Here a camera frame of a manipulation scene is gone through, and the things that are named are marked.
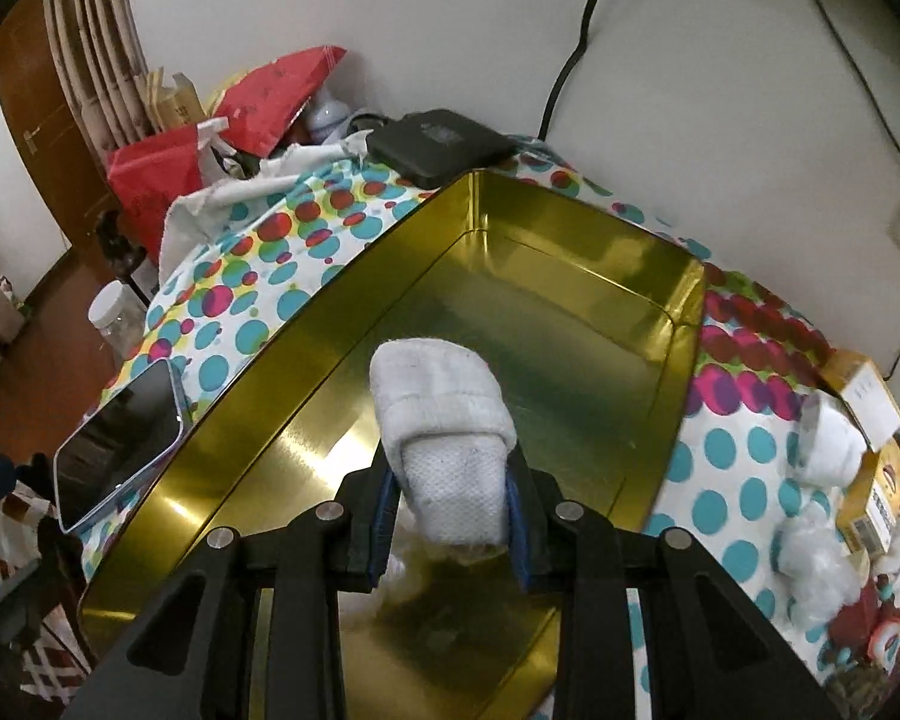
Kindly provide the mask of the gold metal tray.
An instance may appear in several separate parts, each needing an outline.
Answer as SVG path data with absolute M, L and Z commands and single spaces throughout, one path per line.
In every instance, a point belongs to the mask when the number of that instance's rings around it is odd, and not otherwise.
M 320 291 L 86 601 L 76 718 L 637 712 L 616 544 L 650 509 L 704 268 L 479 171 Z

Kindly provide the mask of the yellow medicine box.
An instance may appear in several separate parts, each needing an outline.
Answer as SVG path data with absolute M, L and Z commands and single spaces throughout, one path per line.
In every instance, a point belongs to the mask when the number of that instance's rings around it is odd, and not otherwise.
M 870 557 L 891 546 L 900 509 L 900 447 L 889 439 L 878 452 L 866 452 L 836 515 L 836 527 L 852 553 Z

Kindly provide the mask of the red cigarette box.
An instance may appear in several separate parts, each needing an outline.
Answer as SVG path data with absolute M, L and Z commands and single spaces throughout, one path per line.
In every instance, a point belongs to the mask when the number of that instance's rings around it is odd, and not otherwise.
M 842 606 L 827 626 L 829 640 L 837 652 L 847 649 L 852 655 L 859 655 L 866 649 L 877 627 L 880 605 L 877 582 L 870 578 L 860 589 L 859 600 L 854 605 Z

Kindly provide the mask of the beige curtain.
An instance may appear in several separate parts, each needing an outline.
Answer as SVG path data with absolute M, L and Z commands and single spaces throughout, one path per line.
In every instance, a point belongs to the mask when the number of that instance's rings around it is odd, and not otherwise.
M 130 0 L 41 0 L 64 101 L 98 164 L 154 133 Z

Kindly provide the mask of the white cloth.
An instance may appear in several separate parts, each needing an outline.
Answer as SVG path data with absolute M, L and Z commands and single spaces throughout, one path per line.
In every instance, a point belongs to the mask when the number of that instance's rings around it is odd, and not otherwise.
M 294 145 L 281 158 L 264 160 L 260 172 L 249 179 L 221 179 L 198 192 L 173 200 L 164 220 L 157 273 L 162 288 L 173 272 L 200 245 L 211 245 L 232 223 L 232 210 L 239 203 L 284 195 L 305 174 L 334 161 L 363 160 L 367 156 L 368 130 L 329 145 Z

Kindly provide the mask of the white rolled sock pair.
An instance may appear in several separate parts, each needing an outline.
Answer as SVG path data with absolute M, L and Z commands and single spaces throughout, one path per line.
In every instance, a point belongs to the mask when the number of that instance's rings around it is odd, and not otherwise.
M 803 400 L 793 476 L 814 488 L 845 489 L 862 465 L 866 442 L 842 401 L 823 390 Z

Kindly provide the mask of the cardboard box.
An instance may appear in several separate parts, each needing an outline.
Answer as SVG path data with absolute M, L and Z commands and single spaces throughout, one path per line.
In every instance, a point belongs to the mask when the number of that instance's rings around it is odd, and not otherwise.
M 206 119 L 196 86 L 185 73 L 165 78 L 164 69 L 158 68 L 137 75 L 134 82 L 155 132 L 199 124 Z

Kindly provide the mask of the smartphone with blue case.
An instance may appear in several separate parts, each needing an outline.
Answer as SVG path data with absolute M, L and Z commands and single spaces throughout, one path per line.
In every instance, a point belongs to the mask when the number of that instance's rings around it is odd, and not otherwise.
M 139 493 L 191 429 L 180 376 L 158 359 L 97 408 L 53 455 L 53 489 L 65 535 Z

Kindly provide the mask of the white plastic jar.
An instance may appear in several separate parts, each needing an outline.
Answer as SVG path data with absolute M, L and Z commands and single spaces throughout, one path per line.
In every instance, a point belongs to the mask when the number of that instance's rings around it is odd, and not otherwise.
M 144 337 L 144 305 L 123 281 L 105 284 L 87 309 L 87 320 L 113 349 L 119 359 L 136 355 Z

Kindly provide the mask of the brown wooden door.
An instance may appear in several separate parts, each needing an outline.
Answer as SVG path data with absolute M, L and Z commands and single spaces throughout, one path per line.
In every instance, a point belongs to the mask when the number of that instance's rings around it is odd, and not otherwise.
M 1 23 L 0 104 L 30 179 L 80 263 L 98 281 L 113 280 L 95 227 L 118 203 L 64 99 L 43 0 L 19 0 Z

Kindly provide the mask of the clear plastic bag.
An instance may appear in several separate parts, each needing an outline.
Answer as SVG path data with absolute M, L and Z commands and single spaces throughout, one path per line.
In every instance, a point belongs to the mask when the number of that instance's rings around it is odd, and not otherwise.
M 775 543 L 775 570 L 788 583 L 793 598 L 788 616 L 797 628 L 827 624 L 845 606 L 859 601 L 859 573 L 848 561 L 836 527 L 818 502 L 810 502 L 798 515 L 787 518 Z

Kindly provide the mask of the black set-top box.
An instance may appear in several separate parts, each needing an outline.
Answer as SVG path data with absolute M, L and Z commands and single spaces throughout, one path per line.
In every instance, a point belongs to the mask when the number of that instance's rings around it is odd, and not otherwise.
M 367 135 L 367 153 L 420 188 L 439 188 L 466 172 L 505 163 L 517 142 L 448 109 L 408 114 Z

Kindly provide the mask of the white and yellow box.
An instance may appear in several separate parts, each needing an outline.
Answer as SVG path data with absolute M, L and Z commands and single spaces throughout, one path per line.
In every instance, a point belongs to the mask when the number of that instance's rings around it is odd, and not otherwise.
M 899 405 L 870 358 L 848 349 L 834 349 L 820 376 L 859 426 L 871 452 L 881 450 L 899 431 Z

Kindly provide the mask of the polka dot tablecloth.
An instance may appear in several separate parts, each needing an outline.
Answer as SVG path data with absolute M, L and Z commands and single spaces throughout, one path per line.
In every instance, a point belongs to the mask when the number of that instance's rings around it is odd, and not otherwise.
M 687 527 L 692 512 L 724 514 L 709 546 L 745 543 L 745 587 L 782 624 L 790 598 L 770 575 L 772 528 L 834 494 L 800 486 L 784 466 L 797 456 L 800 401 L 829 351 L 797 309 L 731 271 L 704 244 L 637 206 L 613 199 L 557 154 L 528 142 L 502 174 L 600 206 L 618 220 L 687 250 L 706 267 L 701 346 L 668 476 L 645 517 L 645 532 Z M 188 411 L 201 418 L 253 356 L 320 289 L 380 239 L 427 193 L 390 167 L 338 160 L 306 172 L 286 192 L 240 200 L 221 237 L 183 260 L 149 307 L 141 348 L 119 380 L 168 359 Z

